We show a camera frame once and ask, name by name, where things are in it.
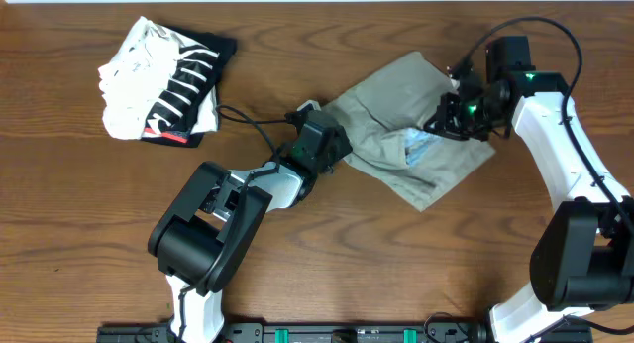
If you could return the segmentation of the khaki green shorts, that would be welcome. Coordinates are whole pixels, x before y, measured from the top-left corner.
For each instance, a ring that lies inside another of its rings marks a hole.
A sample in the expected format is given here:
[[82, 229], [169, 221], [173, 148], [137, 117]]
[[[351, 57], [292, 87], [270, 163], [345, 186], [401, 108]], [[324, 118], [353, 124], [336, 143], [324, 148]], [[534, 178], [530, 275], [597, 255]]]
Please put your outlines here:
[[411, 52], [353, 86], [323, 111], [347, 133], [351, 167], [379, 179], [423, 211], [494, 156], [487, 142], [449, 140], [423, 130], [449, 77]]

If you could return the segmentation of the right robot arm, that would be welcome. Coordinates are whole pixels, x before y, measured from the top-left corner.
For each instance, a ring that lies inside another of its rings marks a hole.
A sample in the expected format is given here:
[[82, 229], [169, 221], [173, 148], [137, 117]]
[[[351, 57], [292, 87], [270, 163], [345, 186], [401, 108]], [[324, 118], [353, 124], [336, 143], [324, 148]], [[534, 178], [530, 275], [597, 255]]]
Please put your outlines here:
[[584, 133], [572, 87], [555, 72], [503, 72], [487, 82], [452, 78], [427, 131], [451, 140], [487, 140], [499, 126], [529, 149], [554, 215], [530, 258], [529, 282], [471, 342], [575, 342], [596, 324], [586, 316], [633, 300], [633, 198]]

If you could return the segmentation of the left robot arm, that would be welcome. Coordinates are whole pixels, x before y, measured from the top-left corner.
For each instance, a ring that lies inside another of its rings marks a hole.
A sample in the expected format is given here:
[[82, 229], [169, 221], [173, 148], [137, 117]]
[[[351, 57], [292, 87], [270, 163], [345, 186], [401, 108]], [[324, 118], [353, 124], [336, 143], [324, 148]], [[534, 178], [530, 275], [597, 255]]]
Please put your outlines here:
[[148, 251], [174, 298], [173, 341], [218, 337], [224, 325], [222, 291], [264, 216], [304, 200], [318, 176], [352, 150], [345, 128], [325, 112], [296, 111], [286, 120], [296, 128], [296, 139], [273, 149], [261, 167], [199, 165], [150, 234]]

